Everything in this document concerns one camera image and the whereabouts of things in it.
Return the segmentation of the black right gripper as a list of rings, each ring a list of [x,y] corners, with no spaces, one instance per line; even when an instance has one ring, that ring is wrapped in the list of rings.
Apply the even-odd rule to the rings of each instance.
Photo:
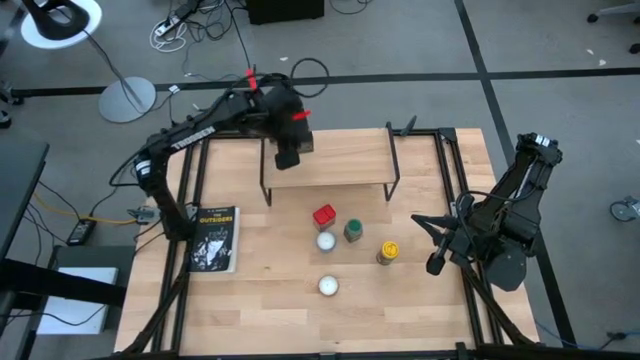
[[[476,232],[469,225],[469,218],[474,210],[475,198],[470,192],[463,192],[451,203],[453,215],[457,225],[453,230],[453,240],[449,245],[450,261],[453,263],[473,263],[481,259],[482,247],[477,242]],[[445,230],[453,229],[453,217],[426,216],[413,214],[411,219],[424,230],[434,230],[439,227]]]

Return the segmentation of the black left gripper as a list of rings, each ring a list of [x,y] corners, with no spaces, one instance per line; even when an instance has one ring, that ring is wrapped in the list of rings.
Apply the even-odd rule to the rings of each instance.
[[[264,97],[268,124],[279,150],[312,150],[313,134],[308,120],[293,121],[292,115],[304,111],[301,98],[290,89],[271,89]]]

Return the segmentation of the yellow-lidded spice jar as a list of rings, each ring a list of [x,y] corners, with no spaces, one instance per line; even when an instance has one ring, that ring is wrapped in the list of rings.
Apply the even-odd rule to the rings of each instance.
[[[399,256],[399,246],[393,241],[384,242],[376,255],[376,261],[383,266],[390,265]]]

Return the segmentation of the green-lidded oregano jar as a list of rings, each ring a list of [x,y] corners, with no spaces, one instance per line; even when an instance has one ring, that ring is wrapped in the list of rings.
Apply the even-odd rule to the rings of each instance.
[[[363,225],[359,219],[353,218],[344,226],[343,235],[349,243],[359,240],[363,235]]]

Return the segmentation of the red-lidded smoked paprika tin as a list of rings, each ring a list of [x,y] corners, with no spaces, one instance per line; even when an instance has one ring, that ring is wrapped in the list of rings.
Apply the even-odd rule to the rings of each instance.
[[[312,214],[314,226],[319,232],[324,232],[336,221],[336,211],[330,204],[326,204],[317,209]]]

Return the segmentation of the small clear jar white lid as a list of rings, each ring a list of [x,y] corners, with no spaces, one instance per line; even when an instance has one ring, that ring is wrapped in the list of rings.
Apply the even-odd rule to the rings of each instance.
[[[337,240],[331,232],[320,232],[316,238],[316,246],[324,253],[328,253],[334,250]]]

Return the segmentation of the wooden shelf black metal legs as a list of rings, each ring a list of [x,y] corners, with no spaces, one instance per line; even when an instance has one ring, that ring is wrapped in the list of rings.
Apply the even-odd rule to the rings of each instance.
[[[276,168],[277,147],[260,144],[259,186],[268,205],[274,189],[380,185],[389,201],[401,179],[396,139],[412,134],[414,121],[405,129],[391,123],[382,128],[321,130],[314,133],[315,149],[300,156],[288,170]]]

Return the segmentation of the black box on floor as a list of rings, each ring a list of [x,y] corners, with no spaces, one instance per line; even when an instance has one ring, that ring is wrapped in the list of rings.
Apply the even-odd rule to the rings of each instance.
[[[324,16],[325,0],[246,0],[252,25],[317,19]]]

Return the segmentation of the orange leaf-patterned candle tin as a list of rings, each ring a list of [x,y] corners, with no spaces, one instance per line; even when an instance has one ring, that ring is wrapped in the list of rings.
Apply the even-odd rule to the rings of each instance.
[[[326,297],[331,297],[339,291],[338,279],[332,275],[325,275],[318,281],[318,291]]]

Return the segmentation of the black paperback book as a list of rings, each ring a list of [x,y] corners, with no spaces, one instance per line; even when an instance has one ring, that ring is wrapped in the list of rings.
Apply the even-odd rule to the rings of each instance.
[[[234,273],[240,231],[240,208],[203,208],[197,212],[189,256],[192,273]]]

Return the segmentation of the white floor lamp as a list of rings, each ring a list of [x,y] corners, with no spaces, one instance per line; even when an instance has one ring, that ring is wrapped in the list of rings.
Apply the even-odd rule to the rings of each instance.
[[[94,33],[103,18],[97,0],[20,0],[27,10],[20,27],[32,47],[61,50],[89,43],[116,77],[99,96],[98,111],[111,123],[129,123],[149,113],[157,97],[155,85],[144,77],[125,77],[117,69]]]

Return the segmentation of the grey metal clamp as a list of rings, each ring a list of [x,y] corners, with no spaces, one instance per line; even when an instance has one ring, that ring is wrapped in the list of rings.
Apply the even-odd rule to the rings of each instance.
[[[140,206],[136,209],[128,209],[127,213],[135,220],[137,224],[148,225],[154,223],[161,218],[158,208],[153,206]]]

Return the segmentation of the grey caster wheel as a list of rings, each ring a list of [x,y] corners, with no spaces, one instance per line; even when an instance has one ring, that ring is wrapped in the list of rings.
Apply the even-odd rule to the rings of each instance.
[[[611,216],[619,222],[630,222],[640,219],[640,199],[627,196],[614,201],[609,206]]]

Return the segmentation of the black power adapter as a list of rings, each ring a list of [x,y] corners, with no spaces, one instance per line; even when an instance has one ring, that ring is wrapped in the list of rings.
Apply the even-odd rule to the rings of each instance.
[[[92,235],[97,222],[90,219],[78,220],[66,240],[67,246],[80,246],[85,244]]]

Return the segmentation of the black desk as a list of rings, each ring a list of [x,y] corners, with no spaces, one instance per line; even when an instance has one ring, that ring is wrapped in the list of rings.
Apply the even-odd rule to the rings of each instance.
[[[0,140],[0,260],[11,247],[48,150],[49,145],[42,141]]]

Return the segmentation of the white and grey box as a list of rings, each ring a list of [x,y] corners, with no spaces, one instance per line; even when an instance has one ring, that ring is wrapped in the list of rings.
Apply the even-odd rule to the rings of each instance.
[[[58,272],[126,287],[131,272],[134,247],[74,246],[55,251],[52,268]],[[100,303],[49,297],[45,313],[36,328],[38,336],[99,335],[116,330],[121,309]]]

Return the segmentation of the black desk foot bar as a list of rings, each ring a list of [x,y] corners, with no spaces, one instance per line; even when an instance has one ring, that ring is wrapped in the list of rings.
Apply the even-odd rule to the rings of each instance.
[[[41,268],[12,259],[0,261],[0,290],[56,296],[121,307],[126,288]]]

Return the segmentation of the office chair base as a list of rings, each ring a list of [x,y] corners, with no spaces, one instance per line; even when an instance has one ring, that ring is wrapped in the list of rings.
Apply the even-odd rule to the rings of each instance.
[[[590,13],[587,16],[586,21],[589,24],[593,24],[596,23],[602,16],[623,14],[634,14],[635,17],[633,19],[633,24],[640,27],[640,0],[632,0],[632,2],[628,4],[599,9],[594,13]]]

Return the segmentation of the black metal table frame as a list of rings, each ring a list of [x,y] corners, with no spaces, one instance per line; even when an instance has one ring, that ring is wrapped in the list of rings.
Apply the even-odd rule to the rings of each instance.
[[[116,345],[143,357],[178,360],[446,359],[475,357],[508,343],[506,333],[454,265],[427,273],[435,246],[411,216],[451,213],[457,195],[495,180],[478,129],[417,129],[396,139],[401,179],[393,197],[380,185],[274,189],[259,186],[262,140],[229,135],[172,156],[170,192],[200,208],[240,208],[234,273],[192,273],[193,242],[170,241],[161,227],[141,237],[133,259]],[[312,214],[330,204],[333,251],[316,246]],[[363,225],[349,243],[344,226]],[[376,261],[393,241],[399,256]],[[331,297],[318,291],[338,279]]]

